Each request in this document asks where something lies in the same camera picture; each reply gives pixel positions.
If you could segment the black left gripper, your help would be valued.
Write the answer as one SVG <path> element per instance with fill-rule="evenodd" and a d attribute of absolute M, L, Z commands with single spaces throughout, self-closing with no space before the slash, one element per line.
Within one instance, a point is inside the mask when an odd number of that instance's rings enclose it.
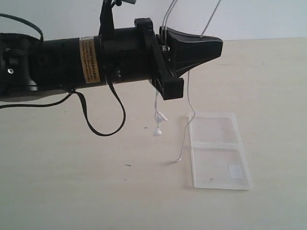
<path fill-rule="evenodd" d="M 222 54 L 223 40 L 218 37 L 200 37 L 167 28 L 171 71 L 163 59 L 152 20 L 138 18 L 134 23 L 134 27 L 116 29 L 114 38 L 105 42 L 105 73 L 109 82 L 148 80 L 164 100 L 178 99 L 184 91 L 184 81 L 179 77 Z"/>

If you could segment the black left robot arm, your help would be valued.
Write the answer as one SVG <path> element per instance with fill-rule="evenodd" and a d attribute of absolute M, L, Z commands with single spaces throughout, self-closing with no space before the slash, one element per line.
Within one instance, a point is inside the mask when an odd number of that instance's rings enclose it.
<path fill-rule="evenodd" d="M 166 40 L 149 18 L 130 28 L 103 19 L 97 36 L 41 41 L 0 35 L 0 99 L 23 102 L 71 89 L 149 81 L 165 100 L 183 96 L 182 75 L 219 58 L 223 41 L 167 29 Z"/>

